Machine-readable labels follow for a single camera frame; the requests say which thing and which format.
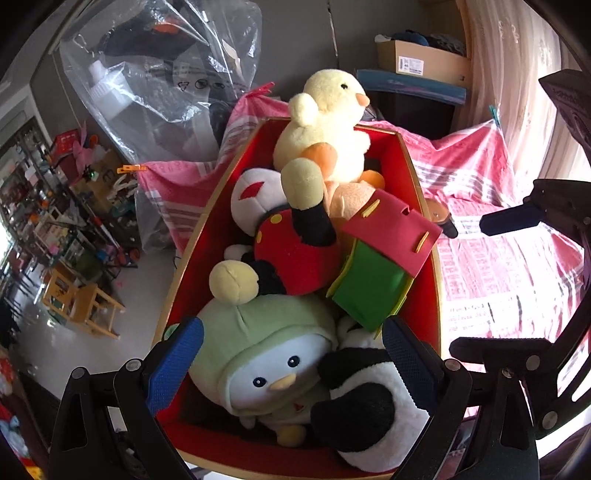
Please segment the black white cow plush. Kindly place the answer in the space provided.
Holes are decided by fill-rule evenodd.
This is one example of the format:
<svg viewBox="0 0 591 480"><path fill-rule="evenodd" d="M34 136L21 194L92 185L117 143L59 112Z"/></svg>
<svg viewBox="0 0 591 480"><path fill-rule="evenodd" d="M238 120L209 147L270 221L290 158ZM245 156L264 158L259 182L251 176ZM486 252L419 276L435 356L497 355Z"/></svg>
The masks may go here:
<svg viewBox="0 0 591 480"><path fill-rule="evenodd" d="M399 467L429 420L416 406L380 338L352 318L339 346L318 363L329 399L311 407L311 430L349 465L370 473Z"/></svg>

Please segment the red green foam house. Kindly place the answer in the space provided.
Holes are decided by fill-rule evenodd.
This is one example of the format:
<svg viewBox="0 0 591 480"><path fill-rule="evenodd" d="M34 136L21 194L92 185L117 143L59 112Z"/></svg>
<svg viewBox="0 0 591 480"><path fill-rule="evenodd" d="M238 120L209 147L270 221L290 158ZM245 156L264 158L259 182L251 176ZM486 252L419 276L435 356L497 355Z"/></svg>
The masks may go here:
<svg viewBox="0 0 591 480"><path fill-rule="evenodd" d="M344 226L353 239L327 296L370 332L398 314L443 230L398 197L377 190Z"/></svg>

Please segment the green hooded penguin plush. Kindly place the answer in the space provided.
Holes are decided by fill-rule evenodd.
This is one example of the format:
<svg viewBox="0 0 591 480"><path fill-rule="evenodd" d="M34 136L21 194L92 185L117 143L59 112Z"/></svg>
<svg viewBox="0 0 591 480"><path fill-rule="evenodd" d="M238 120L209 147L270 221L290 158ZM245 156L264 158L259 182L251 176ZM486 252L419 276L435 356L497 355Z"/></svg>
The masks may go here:
<svg viewBox="0 0 591 480"><path fill-rule="evenodd" d="M269 294L233 305L212 294L197 317L204 343L188 375L199 392L247 429L263 423L283 447L304 443L311 407L329 397L318 363L338 345L325 302Z"/></svg>

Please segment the orange cat plush toy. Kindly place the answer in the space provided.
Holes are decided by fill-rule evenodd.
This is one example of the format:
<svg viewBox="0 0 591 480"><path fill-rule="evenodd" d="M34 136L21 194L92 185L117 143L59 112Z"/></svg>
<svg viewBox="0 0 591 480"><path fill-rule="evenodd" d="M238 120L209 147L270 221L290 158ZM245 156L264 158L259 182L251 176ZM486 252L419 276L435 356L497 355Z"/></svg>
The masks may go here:
<svg viewBox="0 0 591 480"><path fill-rule="evenodd" d="M375 188L367 182L325 182L325 210L335 229L339 230L367 204Z"/></svg>

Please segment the black red mouse plush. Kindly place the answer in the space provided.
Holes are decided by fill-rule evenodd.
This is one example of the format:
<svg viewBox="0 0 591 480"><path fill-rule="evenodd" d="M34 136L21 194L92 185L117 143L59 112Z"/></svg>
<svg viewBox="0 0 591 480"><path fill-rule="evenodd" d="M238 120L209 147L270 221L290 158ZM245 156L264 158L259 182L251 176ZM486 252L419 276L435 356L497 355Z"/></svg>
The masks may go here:
<svg viewBox="0 0 591 480"><path fill-rule="evenodd" d="M245 304L259 295L301 296L338 277L338 235L325 210L325 182L284 184L264 168L242 172L230 195L230 213L252 244L231 245L209 275L222 302Z"/></svg>

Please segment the yellow chick plush toy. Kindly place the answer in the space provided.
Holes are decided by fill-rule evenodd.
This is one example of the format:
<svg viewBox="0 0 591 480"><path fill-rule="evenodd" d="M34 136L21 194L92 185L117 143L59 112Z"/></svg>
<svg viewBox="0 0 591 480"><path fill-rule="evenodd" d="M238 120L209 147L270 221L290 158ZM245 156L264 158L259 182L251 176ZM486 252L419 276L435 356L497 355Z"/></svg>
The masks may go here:
<svg viewBox="0 0 591 480"><path fill-rule="evenodd" d="M363 183L385 186L382 174L365 168L370 136L356 129L370 99L356 77L339 69L315 72L288 102L290 121L273 150L284 184Z"/></svg>

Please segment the pink striped table cloth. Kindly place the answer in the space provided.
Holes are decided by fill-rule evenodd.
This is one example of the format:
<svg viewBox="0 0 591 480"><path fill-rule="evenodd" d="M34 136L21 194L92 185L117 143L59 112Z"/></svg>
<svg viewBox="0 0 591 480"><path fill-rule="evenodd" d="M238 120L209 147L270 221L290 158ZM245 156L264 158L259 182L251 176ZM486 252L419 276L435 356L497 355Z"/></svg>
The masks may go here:
<svg viewBox="0 0 591 480"><path fill-rule="evenodd" d="M259 122L284 116L286 102L252 91L233 109L216 163L147 163L139 184L176 247L187 246L222 174ZM481 232L481 217L514 199L513 170L496 123L439 140L388 121L376 125L401 134L425 197L445 204L459 231L457 238L438 242L442 345L458 337L556 340L582 298L583 253L544 224L492 237Z"/></svg>

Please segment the red gift box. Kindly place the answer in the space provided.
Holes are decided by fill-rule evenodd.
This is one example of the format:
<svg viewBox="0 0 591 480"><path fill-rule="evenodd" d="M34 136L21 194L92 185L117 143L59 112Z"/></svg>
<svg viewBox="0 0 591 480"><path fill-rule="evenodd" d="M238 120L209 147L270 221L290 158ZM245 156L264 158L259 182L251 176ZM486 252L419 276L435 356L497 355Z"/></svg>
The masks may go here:
<svg viewBox="0 0 591 480"><path fill-rule="evenodd" d="M273 162L290 121L232 154L184 248L164 324L200 324L200 349L157 421L183 459L247 479L387 479L429 417L381 348L397 316L440 343L440 229L403 137L358 126L384 186L335 227L306 148Z"/></svg>

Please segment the wooden stool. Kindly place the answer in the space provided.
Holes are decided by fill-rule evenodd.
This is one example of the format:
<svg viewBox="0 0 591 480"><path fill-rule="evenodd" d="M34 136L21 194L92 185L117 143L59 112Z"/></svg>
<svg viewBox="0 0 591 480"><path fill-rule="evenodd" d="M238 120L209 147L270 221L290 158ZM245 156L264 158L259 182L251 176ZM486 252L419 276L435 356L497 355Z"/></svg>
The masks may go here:
<svg viewBox="0 0 591 480"><path fill-rule="evenodd" d="M119 338L113 329L114 321L116 314L122 313L125 307L97 283L77 286L53 268L41 300L51 314L91 335Z"/></svg>

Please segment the beige floral curtain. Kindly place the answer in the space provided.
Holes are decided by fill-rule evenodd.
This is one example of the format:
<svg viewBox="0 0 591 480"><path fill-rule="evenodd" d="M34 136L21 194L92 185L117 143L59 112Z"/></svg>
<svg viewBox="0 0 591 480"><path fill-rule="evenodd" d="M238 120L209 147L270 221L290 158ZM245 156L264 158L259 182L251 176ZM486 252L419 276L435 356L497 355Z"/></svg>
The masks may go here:
<svg viewBox="0 0 591 480"><path fill-rule="evenodd" d="M583 148L539 79L576 61L549 23L524 1L461 1L472 85L461 122L493 116L517 190L536 178L590 179Z"/></svg>

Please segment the cardboard box on shelf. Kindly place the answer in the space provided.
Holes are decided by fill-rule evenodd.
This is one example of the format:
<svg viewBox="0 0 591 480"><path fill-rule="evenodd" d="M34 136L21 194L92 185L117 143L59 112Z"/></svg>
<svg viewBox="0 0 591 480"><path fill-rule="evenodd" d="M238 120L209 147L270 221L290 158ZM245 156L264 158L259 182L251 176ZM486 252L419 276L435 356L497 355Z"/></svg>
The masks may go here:
<svg viewBox="0 0 591 480"><path fill-rule="evenodd" d="M471 81L471 61L449 51L401 40L377 42L381 69L462 88Z"/></svg>

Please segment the blue shelf board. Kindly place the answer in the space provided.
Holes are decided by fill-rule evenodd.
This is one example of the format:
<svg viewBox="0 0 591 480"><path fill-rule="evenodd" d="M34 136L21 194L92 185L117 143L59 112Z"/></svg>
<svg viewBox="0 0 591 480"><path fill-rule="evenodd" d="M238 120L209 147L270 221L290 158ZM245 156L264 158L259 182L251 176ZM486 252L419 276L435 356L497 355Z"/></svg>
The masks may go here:
<svg viewBox="0 0 591 480"><path fill-rule="evenodd" d="M360 69L356 71L356 79L368 91L404 94L452 105L464 105L467 100L466 88L423 77Z"/></svg>

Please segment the clear plastic bag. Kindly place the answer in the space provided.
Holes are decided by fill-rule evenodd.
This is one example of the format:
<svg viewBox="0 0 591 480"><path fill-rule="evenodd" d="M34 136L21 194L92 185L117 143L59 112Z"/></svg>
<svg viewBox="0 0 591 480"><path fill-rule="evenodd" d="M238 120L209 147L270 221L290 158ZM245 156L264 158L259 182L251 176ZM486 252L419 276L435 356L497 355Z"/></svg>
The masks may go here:
<svg viewBox="0 0 591 480"><path fill-rule="evenodd" d="M213 162L259 63L252 1L95 1L65 31L64 72L130 163Z"/></svg>

